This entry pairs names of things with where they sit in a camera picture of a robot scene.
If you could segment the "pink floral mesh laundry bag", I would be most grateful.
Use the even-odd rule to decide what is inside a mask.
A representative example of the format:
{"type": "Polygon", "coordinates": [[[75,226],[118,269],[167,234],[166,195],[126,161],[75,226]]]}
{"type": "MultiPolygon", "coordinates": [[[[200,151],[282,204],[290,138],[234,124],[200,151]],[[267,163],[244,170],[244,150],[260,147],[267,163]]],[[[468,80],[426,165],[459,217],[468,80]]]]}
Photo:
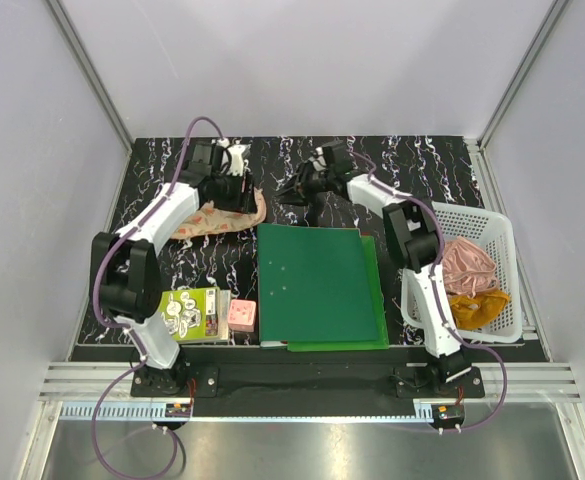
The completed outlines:
{"type": "Polygon", "coordinates": [[[254,191],[257,211],[235,213],[216,209],[212,202],[206,203],[187,217],[170,236],[171,240],[190,240],[206,235],[240,232],[265,221],[267,207],[263,191],[254,191]]]}

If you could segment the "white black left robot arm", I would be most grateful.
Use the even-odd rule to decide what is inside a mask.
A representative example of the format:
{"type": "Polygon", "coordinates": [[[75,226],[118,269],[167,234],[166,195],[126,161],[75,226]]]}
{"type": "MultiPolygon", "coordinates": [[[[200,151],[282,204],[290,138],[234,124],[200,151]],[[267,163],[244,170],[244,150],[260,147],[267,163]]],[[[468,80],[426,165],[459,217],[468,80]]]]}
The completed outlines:
{"type": "Polygon", "coordinates": [[[208,202],[222,211],[255,213],[252,173],[184,176],[165,183],[129,224],[114,233],[100,232],[92,241],[94,315],[102,326],[120,329],[132,340],[140,367],[153,373],[153,384],[168,396],[186,388],[188,372],[176,364],[180,348],[159,312],[163,285],[158,254],[183,220],[208,202]]]}

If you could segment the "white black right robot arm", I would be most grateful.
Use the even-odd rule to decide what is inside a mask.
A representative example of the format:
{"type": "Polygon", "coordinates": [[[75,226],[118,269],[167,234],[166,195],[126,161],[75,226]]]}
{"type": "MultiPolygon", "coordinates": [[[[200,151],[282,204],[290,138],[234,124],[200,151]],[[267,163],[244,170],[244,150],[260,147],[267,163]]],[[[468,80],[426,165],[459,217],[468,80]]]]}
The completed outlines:
{"type": "Polygon", "coordinates": [[[464,340],[455,326],[444,288],[444,239],[432,204],[402,193],[349,163],[320,167],[304,162],[277,191],[277,197],[283,204],[310,206],[326,192],[362,205],[382,218],[388,252],[402,270],[402,285],[414,289],[430,356],[424,384],[435,395],[452,394],[460,387],[462,376],[471,370],[471,363],[465,357],[464,340]]]}

